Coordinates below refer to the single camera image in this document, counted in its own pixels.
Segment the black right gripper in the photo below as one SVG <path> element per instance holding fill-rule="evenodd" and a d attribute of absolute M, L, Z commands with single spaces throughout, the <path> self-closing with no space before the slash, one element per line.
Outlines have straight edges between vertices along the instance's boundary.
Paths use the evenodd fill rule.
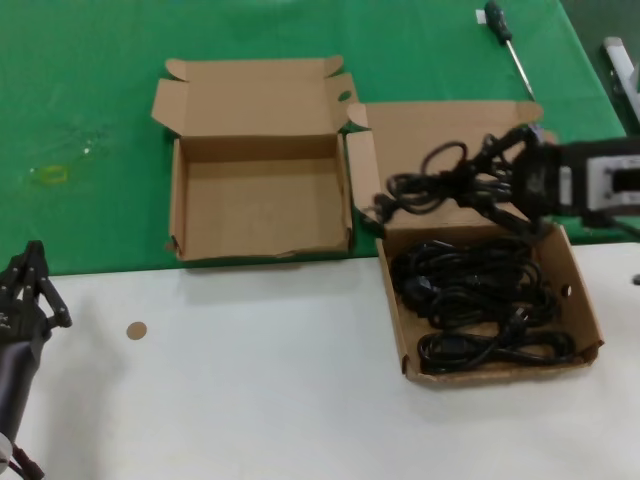
<path fill-rule="evenodd" d="M 534 126 L 521 125 L 508 130 L 502 137 L 487 134 L 480 151 L 471 160 L 478 174 L 511 174 L 506 152 L 524 146 L 514 159 L 514 206 L 527 218 L 501 209 L 498 204 L 509 202 L 504 191 L 471 190 L 455 197 L 461 208 L 471 208 L 485 219 L 516 236 L 545 236 L 547 216 L 567 216 L 571 205 L 563 205 L 560 172 L 566 164 L 570 146 L 542 143 L 541 131 Z"/>

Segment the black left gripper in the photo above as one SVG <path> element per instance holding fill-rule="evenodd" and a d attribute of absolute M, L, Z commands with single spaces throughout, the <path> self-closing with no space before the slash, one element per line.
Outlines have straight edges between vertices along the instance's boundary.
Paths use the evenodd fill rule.
<path fill-rule="evenodd" d="M 47 318 L 39 306 L 42 295 L 52 309 Z M 72 319 L 48 278 L 44 244 L 27 243 L 11 258 L 9 280 L 1 285 L 1 432 L 19 430 L 30 388 L 39 368 L 49 328 L 69 328 Z"/>

